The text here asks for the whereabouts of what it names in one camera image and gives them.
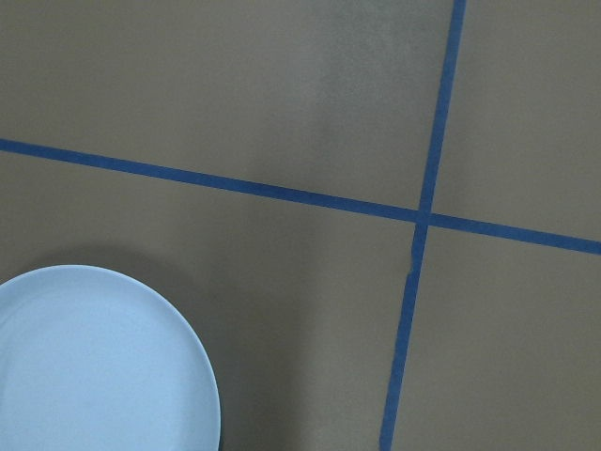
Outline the light blue plate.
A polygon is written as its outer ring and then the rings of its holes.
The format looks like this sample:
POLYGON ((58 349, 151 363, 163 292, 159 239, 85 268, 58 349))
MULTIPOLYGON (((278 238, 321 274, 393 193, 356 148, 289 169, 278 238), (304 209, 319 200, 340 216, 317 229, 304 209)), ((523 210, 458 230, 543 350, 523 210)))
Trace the light blue plate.
POLYGON ((208 355, 158 292, 85 265, 3 283, 3 449, 216 450, 221 432, 208 355))

